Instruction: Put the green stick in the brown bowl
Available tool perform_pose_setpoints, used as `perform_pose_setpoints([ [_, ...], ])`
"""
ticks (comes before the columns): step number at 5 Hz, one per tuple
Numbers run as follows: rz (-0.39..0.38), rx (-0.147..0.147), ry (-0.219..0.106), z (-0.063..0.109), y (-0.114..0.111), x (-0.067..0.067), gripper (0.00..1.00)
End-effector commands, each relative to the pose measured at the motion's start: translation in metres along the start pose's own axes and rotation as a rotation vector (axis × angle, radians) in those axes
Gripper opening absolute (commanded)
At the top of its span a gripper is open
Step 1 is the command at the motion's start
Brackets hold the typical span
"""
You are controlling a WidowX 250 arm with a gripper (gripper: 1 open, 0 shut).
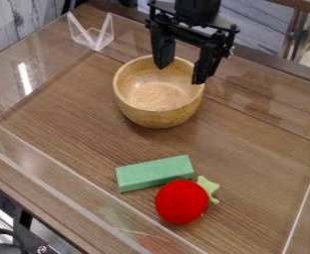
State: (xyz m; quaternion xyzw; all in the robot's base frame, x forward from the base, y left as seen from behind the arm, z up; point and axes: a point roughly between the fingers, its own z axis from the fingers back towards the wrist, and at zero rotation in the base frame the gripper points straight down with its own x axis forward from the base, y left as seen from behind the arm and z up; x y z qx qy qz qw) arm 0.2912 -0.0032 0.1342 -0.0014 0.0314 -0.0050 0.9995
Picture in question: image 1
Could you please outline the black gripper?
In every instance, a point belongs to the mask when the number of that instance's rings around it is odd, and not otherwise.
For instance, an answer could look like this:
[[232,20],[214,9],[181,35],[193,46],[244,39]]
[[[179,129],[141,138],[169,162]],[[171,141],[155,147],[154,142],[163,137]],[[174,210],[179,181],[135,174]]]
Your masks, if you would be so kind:
[[232,54],[237,24],[221,14],[222,0],[149,0],[146,27],[151,31],[154,63],[159,69],[174,61],[175,40],[201,48],[193,84],[204,84],[217,72],[222,57]]

